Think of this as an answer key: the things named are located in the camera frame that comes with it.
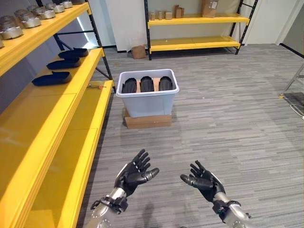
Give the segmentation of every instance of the cardboard base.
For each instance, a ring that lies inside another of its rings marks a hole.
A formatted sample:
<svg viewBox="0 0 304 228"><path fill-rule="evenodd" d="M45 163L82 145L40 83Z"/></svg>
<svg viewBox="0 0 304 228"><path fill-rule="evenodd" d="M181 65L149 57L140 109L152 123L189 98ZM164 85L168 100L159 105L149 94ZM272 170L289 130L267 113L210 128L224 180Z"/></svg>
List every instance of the cardboard base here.
<svg viewBox="0 0 304 228"><path fill-rule="evenodd" d="M170 127L172 123L172 115L155 115L132 118L128 111L125 111L125 122L128 129L142 129L152 127Z"/></svg>

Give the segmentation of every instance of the white plastic bin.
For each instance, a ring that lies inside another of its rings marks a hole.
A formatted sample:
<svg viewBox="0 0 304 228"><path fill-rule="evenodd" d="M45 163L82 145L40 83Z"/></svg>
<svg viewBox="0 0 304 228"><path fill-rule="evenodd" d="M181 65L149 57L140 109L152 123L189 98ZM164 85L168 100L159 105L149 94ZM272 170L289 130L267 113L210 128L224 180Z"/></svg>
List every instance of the white plastic bin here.
<svg viewBox="0 0 304 228"><path fill-rule="evenodd" d="M129 94L122 93L123 84L127 79L133 77L136 80L140 80L144 76L149 76L151 78L168 76L172 80L173 90ZM123 99L124 106L131 117L170 115L175 94L178 93L179 90L174 72L171 69L128 71L122 72L119 75L116 96Z"/></svg>

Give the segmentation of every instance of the yellow shelf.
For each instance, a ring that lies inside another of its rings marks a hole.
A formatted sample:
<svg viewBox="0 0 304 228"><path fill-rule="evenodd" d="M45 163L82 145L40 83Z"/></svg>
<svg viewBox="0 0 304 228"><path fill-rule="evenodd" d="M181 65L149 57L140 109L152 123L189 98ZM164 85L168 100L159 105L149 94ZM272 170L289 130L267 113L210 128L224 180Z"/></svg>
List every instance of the yellow shelf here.
<svg viewBox="0 0 304 228"><path fill-rule="evenodd" d="M250 19L242 17L237 13L218 13L214 18L203 18L198 14L185 14L183 18L173 18L171 20L149 20L148 27L159 25L182 25L182 24L204 24L204 23L232 23L244 22L249 24Z"/></svg>
<svg viewBox="0 0 304 228"><path fill-rule="evenodd" d="M86 89L44 178L25 228L74 228L113 81Z"/></svg>
<svg viewBox="0 0 304 228"><path fill-rule="evenodd" d="M19 38L3 40L4 47L0 49L0 76L87 10L90 13L88 3L74 5L65 12L56 14L55 18L41 20L41 26L23 29L24 35Z"/></svg>
<svg viewBox="0 0 304 228"><path fill-rule="evenodd" d="M0 227L23 228L39 187L103 55L93 49L68 84L30 83L0 115ZM43 70L39 75L50 73Z"/></svg>
<svg viewBox="0 0 304 228"><path fill-rule="evenodd" d="M229 36L193 37L151 40L150 53L153 51L186 50L198 48L240 47L240 43Z"/></svg>

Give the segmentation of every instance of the small item on shelf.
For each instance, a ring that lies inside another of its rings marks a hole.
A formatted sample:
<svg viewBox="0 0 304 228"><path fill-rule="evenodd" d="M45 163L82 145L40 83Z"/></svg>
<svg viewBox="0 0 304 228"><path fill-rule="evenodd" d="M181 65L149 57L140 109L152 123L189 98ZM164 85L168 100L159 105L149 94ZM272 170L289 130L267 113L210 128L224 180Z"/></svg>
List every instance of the small item on shelf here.
<svg viewBox="0 0 304 228"><path fill-rule="evenodd" d="M58 60L52 63L47 64L47 68L49 70L60 70L60 69L68 69L68 68L76 68L81 65L79 58L74 59L65 59Z"/></svg>
<svg viewBox="0 0 304 228"><path fill-rule="evenodd" d="M36 16L34 16L33 13L28 12L28 11L23 11L21 9L15 11L15 15L20 19L22 25L24 28L29 29L29 28L34 28L39 25L41 25L40 19Z"/></svg>
<svg viewBox="0 0 304 228"><path fill-rule="evenodd" d="M185 11L185 8L182 8L179 5L174 6L175 18L183 18L184 11Z"/></svg>
<svg viewBox="0 0 304 228"><path fill-rule="evenodd" d="M0 37L2 39L14 39L22 35L22 29L17 26L13 16L4 16L0 18Z"/></svg>
<svg viewBox="0 0 304 228"><path fill-rule="evenodd" d="M66 84L71 81L72 76L70 72L54 72L52 71L52 75L43 75L38 78L35 78L32 83L35 86L51 86L51 85L59 85Z"/></svg>
<svg viewBox="0 0 304 228"><path fill-rule="evenodd" d="M44 7L35 8L33 9L32 13L36 16L39 16L40 19L51 19L56 16L53 10L48 10Z"/></svg>
<svg viewBox="0 0 304 228"><path fill-rule="evenodd" d="M34 9L38 8L39 6L38 5L30 5L27 7L28 11L33 11Z"/></svg>
<svg viewBox="0 0 304 228"><path fill-rule="evenodd" d="M73 7L73 3L71 1L63 1L61 4L65 7L65 9Z"/></svg>
<svg viewBox="0 0 304 228"><path fill-rule="evenodd" d="M60 58L75 59L79 57L85 57L89 54L86 48L74 48L74 50L63 51L58 54Z"/></svg>
<svg viewBox="0 0 304 228"><path fill-rule="evenodd" d="M201 14L204 18L213 18L217 12L218 0L203 0Z"/></svg>
<svg viewBox="0 0 304 228"><path fill-rule="evenodd" d="M19 9L14 12L14 14L17 18L19 18L21 15L26 14L26 13L28 13L28 11L25 9Z"/></svg>
<svg viewBox="0 0 304 228"><path fill-rule="evenodd" d="M71 0L71 1L73 5L80 5L86 2L85 0Z"/></svg>
<svg viewBox="0 0 304 228"><path fill-rule="evenodd" d="M150 20L155 20L155 13L150 13Z"/></svg>
<svg viewBox="0 0 304 228"><path fill-rule="evenodd" d="M46 9L53 10L55 13L62 13L65 11L65 7L63 5L56 5L55 3L48 3L46 5Z"/></svg>
<svg viewBox="0 0 304 228"><path fill-rule="evenodd" d="M162 20L163 19L163 12L162 11L157 11L157 17L158 17L158 20Z"/></svg>
<svg viewBox="0 0 304 228"><path fill-rule="evenodd" d="M172 20L172 12L171 11L166 11L165 12L165 18L166 18L166 20Z"/></svg>

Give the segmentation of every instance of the black object in bin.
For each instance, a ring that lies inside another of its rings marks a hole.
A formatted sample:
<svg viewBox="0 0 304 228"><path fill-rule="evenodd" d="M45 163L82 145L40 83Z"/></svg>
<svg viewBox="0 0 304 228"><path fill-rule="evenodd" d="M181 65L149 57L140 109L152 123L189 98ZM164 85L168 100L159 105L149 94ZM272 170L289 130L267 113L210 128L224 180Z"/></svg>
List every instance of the black object in bin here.
<svg viewBox="0 0 304 228"><path fill-rule="evenodd" d="M169 78L168 76L162 77L159 83L159 91L172 90L172 89L173 89L173 83L171 78Z"/></svg>
<svg viewBox="0 0 304 228"><path fill-rule="evenodd" d="M123 94L129 94L129 93L136 93L137 90L137 82L135 78L129 78L126 80L126 82L123 84Z"/></svg>
<svg viewBox="0 0 304 228"><path fill-rule="evenodd" d="M152 78L145 76L141 79L141 92L154 92L154 83Z"/></svg>

